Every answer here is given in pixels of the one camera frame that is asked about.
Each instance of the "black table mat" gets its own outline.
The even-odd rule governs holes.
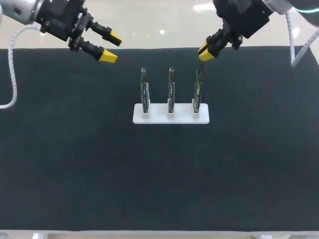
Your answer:
[[[134,125],[151,101],[191,102],[196,49],[15,50],[0,111],[1,230],[319,231],[319,67],[309,51],[225,49],[205,66],[208,125]],[[0,103],[11,98],[0,52]]]

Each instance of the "white stand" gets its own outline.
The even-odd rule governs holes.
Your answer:
[[[194,99],[191,104],[175,104],[174,113],[168,113],[168,104],[151,104],[149,112],[143,113],[143,105],[134,107],[133,123],[135,124],[207,124],[209,111],[207,104],[200,104],[199,113],[194,113]]]

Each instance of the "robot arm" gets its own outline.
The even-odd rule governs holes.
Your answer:
[[[223,28],[206,39],[198,51],[202,61],[216,58],[228,44],[236,50],[243,37],[250,38],[269,22],[274,12],[285,14],[293,6],[297,9],[319,7],[319,0],[213,0],[217,15],[223,19]],[[301,13],[313,25],[319,25],[319,14]]]
[[[109,27],[93,21],[91,14],[83,7],[85,0],[0,0],[4,15],[24,24],[38,22],[41,32],[67,41],[72,51],[80,48],[98,61],[114,63],[117,56],[103,47],[85,41],[83,31],[89,28],[104,40],[119,46],[122,40]]]

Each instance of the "white floor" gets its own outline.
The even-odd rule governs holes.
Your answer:
[[[200,47],[207,36],[221,28],[212,0],[86,0],[95,20],[111,27],[122,37],[121,48]],[[302,45],[315,28],[299,13],[291,10],[296,45]],[[12,34],[21,24],[5,17],[0,27],[0,48],[7,48]],[[106,48],[116,46],[95,33],[85,33],[88,40]],[[285,17],[271,16],[271,21],[243,46],[289,45]],[[17,41],[18,48],[66,48],[67,43],[49,35],[30,31]],[[319,59],[319,40],[312,50]]]
[[[11,232],[7,234],[11,239],[32,239],[32,233]],[[167,239],[160,236],[105,236],[92,234],[49,234],[48,239]],[[257,239],[254,236],[182,236],[172,237],[173,239]],[[319,239],[319,236],[273,236],[273,239]]]

